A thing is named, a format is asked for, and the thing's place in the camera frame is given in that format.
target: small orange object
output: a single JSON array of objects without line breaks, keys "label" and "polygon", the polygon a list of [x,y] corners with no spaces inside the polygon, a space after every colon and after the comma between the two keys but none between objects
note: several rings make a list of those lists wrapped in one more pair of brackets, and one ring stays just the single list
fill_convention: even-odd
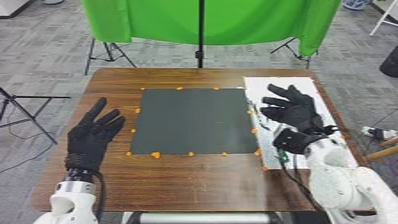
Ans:
[{"label": "small orange object", "polygon": [[260,149],[255,150],[253,155],[255,156],[260,156],[262,155],[262,150]]},{"label": "small orange object", "polygon": [[154,157],[154,159],[157,159],[159,158],[159,152],[152,152],[150,156]]}]

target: dark gray mat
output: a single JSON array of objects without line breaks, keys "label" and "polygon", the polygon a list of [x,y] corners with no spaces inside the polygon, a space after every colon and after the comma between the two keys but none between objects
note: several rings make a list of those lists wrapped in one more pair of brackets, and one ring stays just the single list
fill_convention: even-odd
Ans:
[{"label": "dark gray mat", "polygon": [[131,152],[252,153],[257,143],[246,110],[241,89],[145,90]]}]

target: green backdrop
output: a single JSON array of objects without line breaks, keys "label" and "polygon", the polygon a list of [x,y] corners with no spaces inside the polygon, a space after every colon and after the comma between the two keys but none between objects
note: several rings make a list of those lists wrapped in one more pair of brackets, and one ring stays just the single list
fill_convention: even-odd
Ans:
[{"label": "green backdrop", "polygon": [[[324,37],[339,0],[205,0],[204,44],[234,45],[296,37],[310,56]],[[83,0],[92,35],[196,44],[198,0]]]}]

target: white paper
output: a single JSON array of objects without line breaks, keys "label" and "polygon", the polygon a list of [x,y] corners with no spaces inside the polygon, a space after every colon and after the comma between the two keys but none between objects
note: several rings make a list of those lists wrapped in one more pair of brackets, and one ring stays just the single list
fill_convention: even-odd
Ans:
[{"label": "white paper", "polygon": [[[269,83],[282,88],[287,88],[289,85],[294,85],[300,92],[307,94],[314,99],[316,112],[321,116],[324,126],[335,125],[332,115],[326,109],[326,105],[324,105],[324,102],[316,90],[316,86],[312,83],[312,79],[307,77],[244,77],[244,95],[246,95],[248,101],[255,105],[255,108],[266,107],[266,104],[262,104],[260,102],[260,99],[264,96],[280,98],[266,89]],[[275,147],[271,146],[271,141],[275,138],[273,132],[276,128],[282,128],[280,124],[273,122],[271,120],[268,120],[260,113],[259,114],[252,113],[252,122],[253,122],[253,127],[257,129],[257,144],[259,144],[259,148],[262,149],[262,164],[268,169],[280,169],[278,160],[276,160],[276,150],[275,150]],[[356,165],[356,162],[346,147],[346,142],[340,138],[340,132],[335,132],[328,137],[335,139],[335,141],[340,143],[340,145],[346,148],[344,159],[346,159],[348,165],[353,167]],[[291,169],[292,168],[292,154],[289,153],[285,154],[289,157],[285,168]],[[307,169],[305,158],[301,155],[296,155],[296,167],[298,169]]]}]

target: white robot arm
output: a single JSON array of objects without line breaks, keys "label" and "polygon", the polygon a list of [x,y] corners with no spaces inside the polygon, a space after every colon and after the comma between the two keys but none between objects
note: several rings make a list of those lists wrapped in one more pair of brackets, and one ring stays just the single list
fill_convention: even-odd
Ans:
[{"label": "white robot arm", "polygon": [[99,205],[102,205],[104,182],[99,166],[108,143],[122,129],[125,120],[118,116],[117,109],[95,120],[104,106],[106,98],[101,97],[67,133],[67,176],[49,198],[51,212],[38,217],[33,224],[97,224],[99,222],[102,206],[93,215],[95,185],[92,177],[95,176],[101,181]]},{"label": "white robot arm", "polygon": [[362,223],[346,211],[369,209],[376,211],[374,224],[398,223],[398,197],[374,171],[365,167],[348,167],[344,153],[344,147],[328,138],[307,146],[314,200],[335,224]]},{"label": "white robot arm", "polygon": [[63,181],[51,195],[51,212],[42,214],[33,224],[97,224],[92,213],[95,186],[85,181]]}]

